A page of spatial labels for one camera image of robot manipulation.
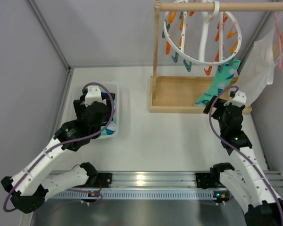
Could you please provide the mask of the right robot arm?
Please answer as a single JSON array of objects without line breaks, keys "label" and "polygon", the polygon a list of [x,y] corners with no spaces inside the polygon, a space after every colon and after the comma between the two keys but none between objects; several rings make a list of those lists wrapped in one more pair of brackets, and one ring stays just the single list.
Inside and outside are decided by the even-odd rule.
[{"label": "right robot arm", "polygon": [[203,112],[210,121],[218,121],[220,131],[212,131],[229,155],[228,162],[216,164],[210,171],[238,202],[246,225],[283,226],[283,199],[261,169],[242,130],[245,103],[245,94],[237,93],[231,100],[213,96],[206,104]]}]

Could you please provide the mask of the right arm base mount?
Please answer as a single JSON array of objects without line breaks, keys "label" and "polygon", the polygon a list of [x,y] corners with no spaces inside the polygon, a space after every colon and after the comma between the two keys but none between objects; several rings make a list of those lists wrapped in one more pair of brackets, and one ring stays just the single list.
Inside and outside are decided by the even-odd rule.
[{"label": "right arm base mount", "polygon": [[215,187],[215,183],[210,173],[196,173],[195,177],[197,188],[208,189]]}]

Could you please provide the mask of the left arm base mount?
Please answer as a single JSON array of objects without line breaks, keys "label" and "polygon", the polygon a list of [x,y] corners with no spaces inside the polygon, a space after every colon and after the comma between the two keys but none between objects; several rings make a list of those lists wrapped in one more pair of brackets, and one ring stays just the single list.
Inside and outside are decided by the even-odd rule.
[{"label": "left arm base mount", "polygon": [[109,188],[112,183],[112,173],[98,173],[94,187],[96,188]]}]

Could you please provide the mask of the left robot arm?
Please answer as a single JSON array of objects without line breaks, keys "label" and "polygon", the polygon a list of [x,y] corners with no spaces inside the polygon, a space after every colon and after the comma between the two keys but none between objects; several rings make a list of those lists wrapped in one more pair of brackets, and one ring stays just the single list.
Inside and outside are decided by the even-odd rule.
[{"label": "left robot arm", "polygon": [[77,118],[62,124],[44,150],[23,170],[12,177],[4,177],[1,185],[8,192],[13,210],[31,213],[50,197],[76,186],[93,186],[98,179],[95,167],[84,162],[71,171],[49,176],[56,165],[63,162],[82,146],[96,139],[113,120],[115,105],[94,101],[85,106],[74,101]]}]

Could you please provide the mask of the teal sock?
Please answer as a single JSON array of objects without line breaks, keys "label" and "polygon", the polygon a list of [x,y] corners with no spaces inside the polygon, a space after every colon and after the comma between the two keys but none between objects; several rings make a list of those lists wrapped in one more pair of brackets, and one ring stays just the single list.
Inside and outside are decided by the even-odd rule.
[{"label": "teal sock", "polygon": [[218,96],[225,87],[229,86],[240,63],[240,60],[232,59],[225,64],[218,65],[212,85],[196,100],[195,106],[206,106],[213,96]]},{"label": "teal sock", "polygon": [[117,130],[118,130],[117,101],[116,100],[114,101],[114,110],[115,110],[115,113],[114,113],[113,120],[109,124],[109,126],[104,131],[102,131],[100,138],[102,138],[102,137],[103,138],[111,138],[111,137],[116,135]]}]

